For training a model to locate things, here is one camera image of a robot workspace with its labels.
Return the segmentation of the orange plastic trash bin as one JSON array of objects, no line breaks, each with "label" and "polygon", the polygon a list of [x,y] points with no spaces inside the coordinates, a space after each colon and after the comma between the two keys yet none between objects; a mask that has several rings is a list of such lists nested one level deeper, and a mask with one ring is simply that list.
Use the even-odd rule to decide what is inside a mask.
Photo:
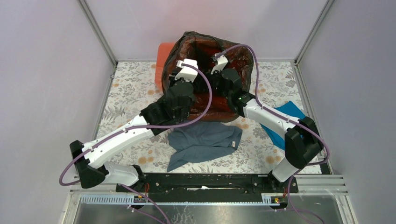
[{"label": "orange plastic trash bin", "polygon": [[163,92],[163,85],[162,85],[163,69],[165,66],[165,62],[174,45],[175,42],[162,42],[158,46],[156,66],[155,66],[155,85],[161,92]]}]

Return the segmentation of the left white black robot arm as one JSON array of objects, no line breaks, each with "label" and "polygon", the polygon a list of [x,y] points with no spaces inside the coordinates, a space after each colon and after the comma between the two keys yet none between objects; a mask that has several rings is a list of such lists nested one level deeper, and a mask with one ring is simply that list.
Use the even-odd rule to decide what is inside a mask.
[{"label": "left white black robot arm", "polygon": [[114,183],[127,185],[134,192],[141,191],[145,180],[140,168],[113,164],[109,159],[133,144],[184,123],[195,102],[192,83],[200,74],[196,68],[182,68],[173,86],[125,125],[91,142],[72,142],[70,149],[81,187],[90,189],[102,183]]}]

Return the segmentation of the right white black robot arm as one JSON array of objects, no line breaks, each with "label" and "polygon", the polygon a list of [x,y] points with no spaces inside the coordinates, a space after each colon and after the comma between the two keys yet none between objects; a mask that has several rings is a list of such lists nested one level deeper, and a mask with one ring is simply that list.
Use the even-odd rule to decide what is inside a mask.
[{"label": "right white black robot arm", "polygon": [[242,79],[235,69],[215,70],[208,78],[213,91],[226,99],[232,112],[264,125],[284,140],[285,158],[269,174],[270,190],[280,192],[284,189],[286,181],[324,148],[311,118],[299,119],[260,105],[253,94],[243,90]]}]

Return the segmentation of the black plastic trash bag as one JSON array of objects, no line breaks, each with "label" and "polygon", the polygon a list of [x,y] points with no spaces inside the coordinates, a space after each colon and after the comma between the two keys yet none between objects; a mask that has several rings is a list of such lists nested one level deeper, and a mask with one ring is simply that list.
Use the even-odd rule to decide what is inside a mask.
[{"label": "black plastic trash bag", "polygon": [[[198,68],[209,79],[209,74],[215,65],[212,58],[214,54],[222,52],[237,44],[239,43],[220,39],[211,35],[200,34],[195,31],[184,32],[182,37],[175,42],[165,62],[162,73],[163,93],[168,89],[169,75],[173,70],[178,69],[176,67],[178,60],[183,60],[185,58],[196,60],[198,62]],[[236,47],[228,51],[224,56],[228,59],[228,64],[224,69],[235,69],[241,77],[242,89],[249,92],[251,75],[254,68],[254,59],[250,51],[246,47]],[[195,90],[194,92],[196,103],[191,108],[190,117],[188,118],[190,120],[195,119],[204,111],[209,98],[207,85],[200,75],[197,75],[194,84],[196,82],[198,82],[198,85],[201,85],[204,90],[201,92]],[[239,115],[229,109],[226,101],[225,98],[213,94],[210,109],[201,120],[231,122],[237,119]]]}]

